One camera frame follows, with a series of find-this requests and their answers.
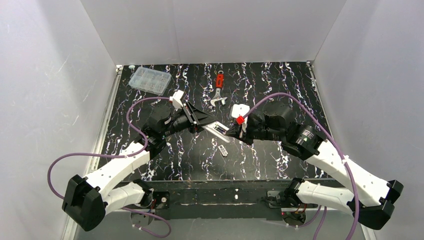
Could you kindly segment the white remote control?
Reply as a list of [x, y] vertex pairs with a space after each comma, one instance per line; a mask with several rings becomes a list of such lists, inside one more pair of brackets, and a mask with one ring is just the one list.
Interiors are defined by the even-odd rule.
[[202, 126], [202, 128], [213, 134], [215, 137], [221, 139], [225, 143], [229, 143], [231, 141], [230, 137], [226, 135], [229, 128], [223, 125], [221, 122], [214, 121], [210, 124]]

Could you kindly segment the white remote battery cover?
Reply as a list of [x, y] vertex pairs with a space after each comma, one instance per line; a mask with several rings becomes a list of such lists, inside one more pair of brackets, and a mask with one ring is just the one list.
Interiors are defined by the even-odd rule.
[[223, 157], [227, 157], [228, 156], [228, 152], [227, 152], [226, 148], [222, 144], [218, 146], [218, 150], [219, 150], [220, 154]]

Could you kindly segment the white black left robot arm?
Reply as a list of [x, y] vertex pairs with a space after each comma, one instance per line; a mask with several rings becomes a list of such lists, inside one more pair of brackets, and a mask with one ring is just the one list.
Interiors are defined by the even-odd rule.
[[115, 188], [125, 177], [157, 156], [166, 145], [166, 138], [188, 129], [199, 133], [217, 118], [183, 103], [174, 114], [167, 105], [151, 110], [142, 135], [120, 153], [122, 158], [113, 158], [107, 164], [86, 176], [75, 175], [67, 184], [62, 210], [84, 231], [97, 227], [104, 217], [128, 205], [147, 203], [152, 198], [153, 188], [141, 180], [124, 187]]

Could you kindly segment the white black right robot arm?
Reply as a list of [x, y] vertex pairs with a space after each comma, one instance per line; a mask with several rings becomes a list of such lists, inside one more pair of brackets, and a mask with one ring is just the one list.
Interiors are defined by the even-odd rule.
[[268, 102], [263, 115], [251, 113], [245, 104], [231, 108], [233, 126], [226, 132], [248, 145], [255, 140], [277, 141], [288, 154], [325, 171], [341, 184], [333, 188], [294, 178], [277, 196], [269, 198], [278, 206], [317, 204], [352, 214], [370, 229], [380, 230], [391, 218], [404, 186], [369, 173], [349, 157], [340, 157], [323, 132], [296, 121], [293, 110], [280, 102]]

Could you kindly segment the clear plastic screw box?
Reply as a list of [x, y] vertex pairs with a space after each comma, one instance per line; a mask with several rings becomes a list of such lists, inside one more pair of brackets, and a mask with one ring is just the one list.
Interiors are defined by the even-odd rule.
[[171, 81], [171, 74], [146, 67], [138, 67], [129, 79], [133, 89], [162, 96]]

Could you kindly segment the red handled adjustable wrench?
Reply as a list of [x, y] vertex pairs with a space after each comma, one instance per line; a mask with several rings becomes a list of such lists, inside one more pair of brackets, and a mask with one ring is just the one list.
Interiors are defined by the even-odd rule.
[[210, 104], [213, 107], [216, 107], [217, 103], [221, 103], [222, 106], [226, 104], [227, 97], [222, 97], [222, 89], [224, 86], [224, 71], [219, 70], [215, 79], [215, 94], [214, 97], [211, 98]]

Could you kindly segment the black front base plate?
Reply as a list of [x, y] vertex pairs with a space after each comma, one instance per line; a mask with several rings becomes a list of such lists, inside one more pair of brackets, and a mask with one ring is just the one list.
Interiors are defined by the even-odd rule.
[[282, 220], [282, 211], [265, 198], [283, 192], [290, 180], [148, 181], [156, 197], [156, 212], [167, 220]]

